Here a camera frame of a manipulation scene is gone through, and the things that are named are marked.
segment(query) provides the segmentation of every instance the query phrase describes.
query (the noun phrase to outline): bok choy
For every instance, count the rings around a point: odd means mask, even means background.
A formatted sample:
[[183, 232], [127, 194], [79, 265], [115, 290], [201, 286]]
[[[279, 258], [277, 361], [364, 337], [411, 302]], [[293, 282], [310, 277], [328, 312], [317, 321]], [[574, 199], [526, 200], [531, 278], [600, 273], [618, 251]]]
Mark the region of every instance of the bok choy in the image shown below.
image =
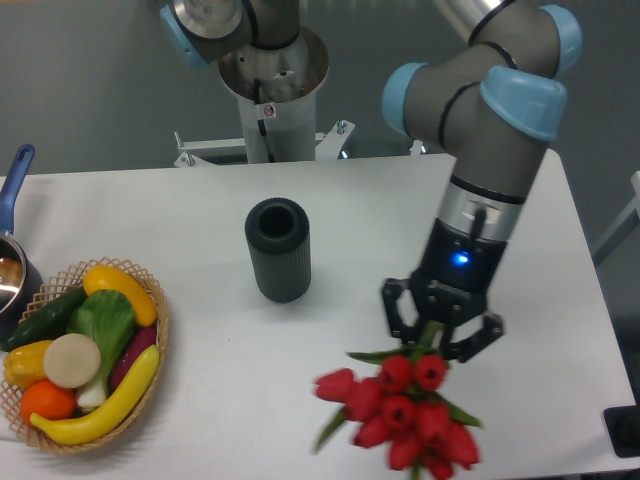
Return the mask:
[[109, 374], [131, 340], [135, 313], [127, 297], [115, 290], [99, 290], [74, 312], [67, 333], [91, 338], [102, 357], [95, 377], [76, 392], [78, 406], [85, 412], [102, 405], [108, 397]]

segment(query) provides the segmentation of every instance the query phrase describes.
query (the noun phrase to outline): yellow pepper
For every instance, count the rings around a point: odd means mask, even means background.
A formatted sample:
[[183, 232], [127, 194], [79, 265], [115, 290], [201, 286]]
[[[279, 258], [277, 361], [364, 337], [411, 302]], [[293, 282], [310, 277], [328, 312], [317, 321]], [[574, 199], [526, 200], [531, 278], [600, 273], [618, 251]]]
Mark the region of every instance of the yellow pepper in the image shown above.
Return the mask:
[[46, 380], [43, 359], [49, 345], [51, 340], [30, 343], [12, 350], [4, 357], [4, 378], [7, 383], [26, 389], [36, 382]]
[[122, 293], [131, 302], [136, 324], [140, 327], [149, 327], [156, 321], [158, 312], [149, 294], [133, 277], [119, 268], [96, 265], [84, 276], [82, 286], [87, 295], [98, 290], [116, 290]]

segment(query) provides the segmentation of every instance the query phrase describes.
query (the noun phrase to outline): gray floor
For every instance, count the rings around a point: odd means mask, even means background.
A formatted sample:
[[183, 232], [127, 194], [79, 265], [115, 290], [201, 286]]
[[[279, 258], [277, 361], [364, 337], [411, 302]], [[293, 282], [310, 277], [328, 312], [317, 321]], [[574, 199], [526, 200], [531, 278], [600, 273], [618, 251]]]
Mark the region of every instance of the gray floor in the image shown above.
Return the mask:
[[[640, 170], [640, 2], [556, 3], [580, 21], [584, 51], [578, 66], [560, 79], [569, 103], [553, 147], [593, 245], [632, 198], [629, 178]], [[158, 21], [163, 4], [0, 5], [0, 174], [26, 142], [38, 150], [32, 172], [50, 173], [170, 168], [174, 130], [184, 141], [241, 136], [234, 100], [215, 68], [190, 70], [171, 49]], [[463, 42], [430, 1], [301, 5], [303, 23], [323, 38], [331, 58], [318, 96], [318, 129], [345, 118], [357, 125], [352, 154], [403, 154], [409, 143], [380, 114], [386, 79], [409, 61], [441, 63], [464, 49]], [[639, 241], [637, 229], [598, 270], [627, 358], [640, 351], [640, 269], [634, 268], [640, 265]]]

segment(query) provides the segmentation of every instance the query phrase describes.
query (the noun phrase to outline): yellow squash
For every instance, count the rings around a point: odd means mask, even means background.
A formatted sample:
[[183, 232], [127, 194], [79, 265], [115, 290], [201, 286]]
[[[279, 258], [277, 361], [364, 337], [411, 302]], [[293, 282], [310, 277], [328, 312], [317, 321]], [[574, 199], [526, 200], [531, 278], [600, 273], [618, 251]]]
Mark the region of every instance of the yellow squash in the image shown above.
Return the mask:
[[141, 327], [149, 327], [156, 321], [158, 312], [149, 294], [133, 277], [119, 268], [96, 265], [84, 276], [82, 286], [87, 295], [98, 290], [116, 290], [122, 293], [131, 303], [136, 323]]
[[42, 340], [11, 350], [3, 361], [7, 383], [26, 389], [36, 382], [46, 380], [43, 359], [44, 352], [51, 343], [51, 340]]
[[69, 420], [47, 420], [33, 413], [31, 423], [63, 445], [97, 440], [113, 431], [131, 413], [151, 383], [159, 362], [158, 347], [151, 345], [133, 362], [115, 392], [93, 412]]

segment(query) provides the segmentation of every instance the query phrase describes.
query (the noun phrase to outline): blue joint cover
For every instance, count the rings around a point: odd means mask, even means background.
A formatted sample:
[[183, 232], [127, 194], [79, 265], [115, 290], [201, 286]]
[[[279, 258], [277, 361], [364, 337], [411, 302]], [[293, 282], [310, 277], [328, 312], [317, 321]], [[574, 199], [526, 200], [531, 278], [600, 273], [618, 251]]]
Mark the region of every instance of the blue joint cover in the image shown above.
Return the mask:
[[407, 63], [391, 74], [382, 91], [382, 115], [387, 123], [407, 136], [404, 125], [404, 101], [415, 73], [426, 63]]
[[567, 103], [561, 83], [506, 67], [489, 70], [480, 96], [509, 125], [544, 142], [556, 138]]
[[176, 47], [182, 58], [184, 58], [184, 60], [193, 68], [205, 67], [207, 62], [200, 56], [198, 51], [184, 34], [168, 5], [160, 10], [160, 19], [162, 20], [162, 25], [169, 34], [173, 45]]
[[556, 76], [571, 68], [580, 58], [582, 53], [582, 30], [573, 14], [557, 5], [545, 5], [540, 7], [547, 12], [556, 22], [558, 36], [560, 38], [560, 61]]

